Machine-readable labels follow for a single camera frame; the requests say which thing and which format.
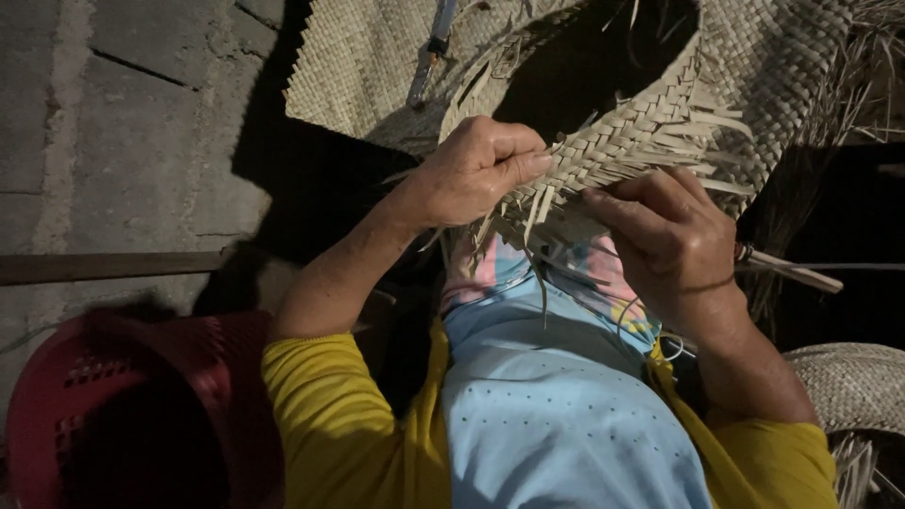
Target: concrete floor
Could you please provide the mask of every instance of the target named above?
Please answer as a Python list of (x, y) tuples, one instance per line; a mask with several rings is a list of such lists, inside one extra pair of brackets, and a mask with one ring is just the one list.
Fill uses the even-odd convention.
[[(13, 0), (0, 16), (0, 255), (217, 250), (267, 193), (233, 174), (283, 0)], [(205, 275), (0, 288), (0, 425), (52, 327), (89, 307), (191, 309)]]

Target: wooden plank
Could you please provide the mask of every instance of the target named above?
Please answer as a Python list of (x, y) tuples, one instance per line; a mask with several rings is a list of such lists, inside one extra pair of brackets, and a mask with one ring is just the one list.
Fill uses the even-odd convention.
[(206, 273), (219, 269), (228, 256), (227, 250), (7, 255), (0, 256), (0, 286)]

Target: woven basket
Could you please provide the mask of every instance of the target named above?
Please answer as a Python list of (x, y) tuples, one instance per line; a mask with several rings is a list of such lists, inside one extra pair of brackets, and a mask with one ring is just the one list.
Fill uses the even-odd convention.
[[(450, 58), (434, 71), (424, 108), (412, 110), (405, 97), (436, 3), (315, 1), (286, 91), (287, 114), (427, 154), (462, 119), (492, 115), (531, 53), (588, 5), (500, 0), (481, 10), (478, 4), (458, 5)], [(572, 206), (576, 191), (675, 165), (694, 169), (737, 217), (807, 115), (851, 13), (844, 0), (702, 0), (697, 16), (697, 33), (659, 80), (560, 137), (550, 172), (506, 196), (473, 232), (493, 223), (526, 242), (529, 232), (544, 244), (583, 241), (604, 230)]]
[(905, 437), (905, 351), (828, 343), (784, 357), (804, 382), (827, 434), (875, 429)]

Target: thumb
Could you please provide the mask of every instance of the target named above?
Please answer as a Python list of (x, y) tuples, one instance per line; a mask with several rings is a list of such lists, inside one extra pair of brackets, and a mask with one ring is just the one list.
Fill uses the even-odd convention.
[(503, 160), (494, 169), (500, 172), (512, 189), (542, 176), (552, 165), (553, 157), (547, 152), (526, 152)]

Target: light blue shirt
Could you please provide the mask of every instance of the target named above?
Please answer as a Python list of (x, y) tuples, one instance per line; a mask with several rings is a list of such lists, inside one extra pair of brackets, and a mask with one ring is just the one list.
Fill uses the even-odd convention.
[(710, 508), (694, 445), (641, 380), (647, 345), (552, 285), (545, 329), (532, 284), (445, 320), (452, 507)]

